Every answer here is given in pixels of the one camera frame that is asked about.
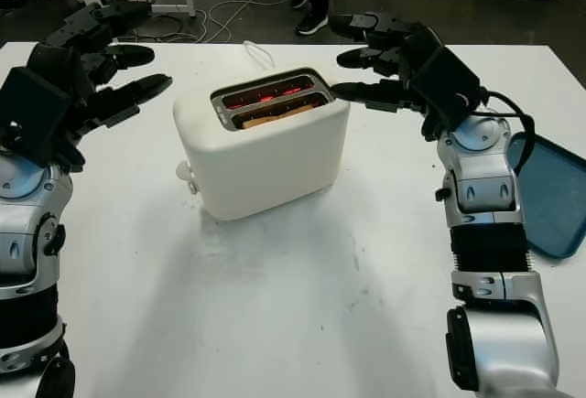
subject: gray floor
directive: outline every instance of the gray floor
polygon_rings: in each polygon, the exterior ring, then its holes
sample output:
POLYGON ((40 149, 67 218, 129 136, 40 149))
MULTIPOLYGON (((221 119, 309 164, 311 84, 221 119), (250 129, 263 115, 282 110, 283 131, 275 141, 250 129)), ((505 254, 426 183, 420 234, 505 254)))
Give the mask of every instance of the gray floor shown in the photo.
MULTIPOLYGON (((183 0, 157 0, 184 3, 183 0)), ((196 0, 206 12, 228 0, 196 0)), ((279 0, 257 0, 271 3, 279 0)), ((225 22, 242 4, 224 4, 213 15, 225 22)), ((74 12, 76 0, 29 0, 15 11, 0 11, 0 43, 7 40, 38 40, 61 26, 61 19, 74 12)), ((405 20, 433 26, 449 44, 548 44, 586 85, 586 0, 331 0, 331 13, 386 11, 405 20)), ((252 39, 258 43, 330 44, 344 42, 330 30, 299 38, 293 28, 303 12, 286 4, 249 5, 230 24, 232 42, 252 39)), ((201 16, 190 22, 201 32, 201 16)), ((218 27, 208 21, 208 37, 218 27)), ((140 29, 143 35, 177 30, 171 20, 160 18, 140 29)), ((222 32, 214 42, 227 39, 222 32)))

